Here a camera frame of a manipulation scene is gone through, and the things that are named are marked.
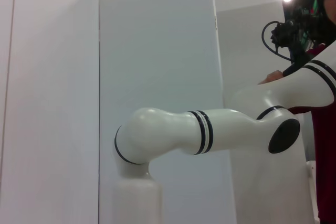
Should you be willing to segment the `operator right hand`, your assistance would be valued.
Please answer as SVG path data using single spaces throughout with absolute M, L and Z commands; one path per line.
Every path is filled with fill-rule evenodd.
M 281 78 L 283 78 L 283 73 L 279 70 L 276 70 L 276 71 L 268 74 L 267 77 L 263 81 L 261 81 L 259 84 L 270 83 L 270 82 L 279 80 Z

